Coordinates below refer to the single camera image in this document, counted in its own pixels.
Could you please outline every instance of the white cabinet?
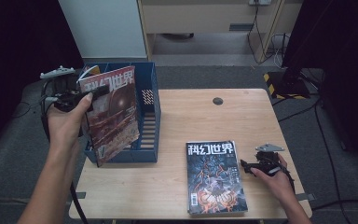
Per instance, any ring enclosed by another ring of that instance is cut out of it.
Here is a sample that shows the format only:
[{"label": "white cabinet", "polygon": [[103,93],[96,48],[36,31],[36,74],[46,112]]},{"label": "white cabinet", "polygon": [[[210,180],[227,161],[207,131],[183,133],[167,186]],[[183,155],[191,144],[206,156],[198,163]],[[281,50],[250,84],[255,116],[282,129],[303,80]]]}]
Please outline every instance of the white cabinet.
[{"label": "white cabinet", "polygon": [[146,59],[137,0],[59,2],[83,59]]}]

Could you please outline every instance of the magazine with red cover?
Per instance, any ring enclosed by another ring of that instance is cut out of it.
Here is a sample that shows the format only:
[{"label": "magazine with red cover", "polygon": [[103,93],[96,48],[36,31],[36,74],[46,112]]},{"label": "magazine with red cover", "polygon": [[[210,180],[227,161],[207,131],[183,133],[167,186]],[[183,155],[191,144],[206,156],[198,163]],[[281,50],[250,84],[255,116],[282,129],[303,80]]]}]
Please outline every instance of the magazine with red cover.
[{"label": "magazine with red cover", "polygon": [[[91,67],[84,73],[95,71]],[[87,112],[83,133],[94,150],[98,166],[115,157],[139,137],[136,116],[135,67],[127,66],[99,75],[81,76],[78,80],[82,92],[109,86],[109,93],[92,103]]]},{"label": "magazine with red cover", "polygon": [[233,141],[186,143],[188,213],[248,210]]}]

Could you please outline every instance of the power outlet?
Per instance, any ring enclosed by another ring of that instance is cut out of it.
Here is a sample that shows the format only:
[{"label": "power outlet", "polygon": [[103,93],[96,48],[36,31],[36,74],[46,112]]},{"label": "power outlet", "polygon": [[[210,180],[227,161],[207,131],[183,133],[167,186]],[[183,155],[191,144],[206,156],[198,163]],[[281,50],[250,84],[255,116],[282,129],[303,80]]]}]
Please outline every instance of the power outlet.
[{"label": "power outlet", "polygon": [[249,0],[249,5],[255,6],[256,3],[259,6],[268,6],[271,5],[271,0]]}]

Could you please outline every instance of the magazine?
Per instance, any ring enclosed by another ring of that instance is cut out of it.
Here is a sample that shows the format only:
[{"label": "magazine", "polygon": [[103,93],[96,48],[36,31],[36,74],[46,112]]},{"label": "magazine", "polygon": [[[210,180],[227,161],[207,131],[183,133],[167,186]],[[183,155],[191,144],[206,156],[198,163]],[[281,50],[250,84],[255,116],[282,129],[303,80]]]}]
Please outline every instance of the magazine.
[{"label": "magazine", "polygon": [[99,69],[93,66],[85,68],[78,80],[82,92],[109,86],[108,94],[93,101],[93,109],[87,112],[87,119],[82,125],[98,166],[115,157],[139,137],[134,71],[134,66],[127,66],[96,74]]},{"label": "magazine", "polygon": [[248,210],[233,141],[187,142],[188,213]]}]

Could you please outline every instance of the hand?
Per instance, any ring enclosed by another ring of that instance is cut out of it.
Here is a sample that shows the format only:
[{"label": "hand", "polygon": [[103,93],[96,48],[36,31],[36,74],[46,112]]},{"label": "hand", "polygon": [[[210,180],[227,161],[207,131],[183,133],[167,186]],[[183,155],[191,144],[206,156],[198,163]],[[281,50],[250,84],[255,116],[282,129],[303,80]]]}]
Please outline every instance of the hand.
[{"label": "hand", "polygon": [[54,107],[48,110],[48,132],[50,136],[49,152],[59,157],[70,156],[71,149],[78,151],[78,133],[84,114],[91,105],[92,93],[89,93],[70,112],[62,112]]},{"label": "hand", "polygon": [[[287,162],[278,154],[281,165],[287,167]],[[275,176],[264,174],[261,170],[251,168],[252,172],[259,177],[271,190],[272,194],[279,200],[288,199],[289,196],[295,196],[292,186],[290,185],[289,177],[282,171],[278,171]]]}]

